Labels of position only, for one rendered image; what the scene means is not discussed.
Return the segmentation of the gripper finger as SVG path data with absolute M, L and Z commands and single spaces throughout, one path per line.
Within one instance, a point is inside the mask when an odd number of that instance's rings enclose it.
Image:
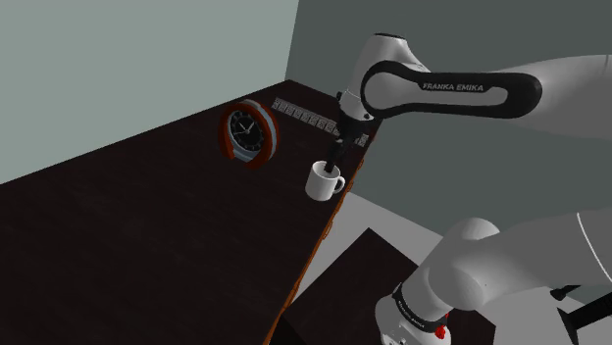
M 346 152 L 355 144 L 355 138 L 337 138 L 327 155 L 325 171 L 332 172 L 338 162 L 341 162 Z

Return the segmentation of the white mug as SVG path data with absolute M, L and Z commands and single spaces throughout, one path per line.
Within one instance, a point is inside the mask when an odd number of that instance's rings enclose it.
M 337 166 L 331 172 L 325 171 L 326 162 L 315 162 L 309 171 L 304 187 L 306 194 L 313 200 L 324 202 L 339 193 L 345 186 L 346 180 Z

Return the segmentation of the grey patterned strip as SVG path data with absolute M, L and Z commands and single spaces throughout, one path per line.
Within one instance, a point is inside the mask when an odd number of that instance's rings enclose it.
M 306 146 L 325 146 L 340 137 L 338 120 L 331 119 L 280 97 L 264 102 L 278 118 L 280 137 Z

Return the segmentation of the red round clock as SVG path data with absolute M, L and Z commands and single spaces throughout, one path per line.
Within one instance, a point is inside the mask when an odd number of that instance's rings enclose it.
M 276 154 L 280 128 L 273 112 L 262 103 L 243 99 L 231 104 L 220 116 L 218 145 L 228 159 L 238 159 L 257 170 Z

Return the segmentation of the dark wooden desk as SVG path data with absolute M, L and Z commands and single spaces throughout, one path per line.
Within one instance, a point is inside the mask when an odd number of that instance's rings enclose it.
M 337 100 L 280 97 L 336 120 Z M 257 170 L 223 106 L 0 184 L 0 345 L 267 345 L 343 197 L 304 190 L 332 145 L 281 139 Z

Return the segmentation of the black bar-shaped object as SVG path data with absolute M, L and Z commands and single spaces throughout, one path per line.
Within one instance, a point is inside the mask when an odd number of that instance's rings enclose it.
M 568 333 L 572 345 L 580 345 L 578 330 L 612 316 L 612 292 L 603 295 L 571 313 L 558 308 L 557 312 Z

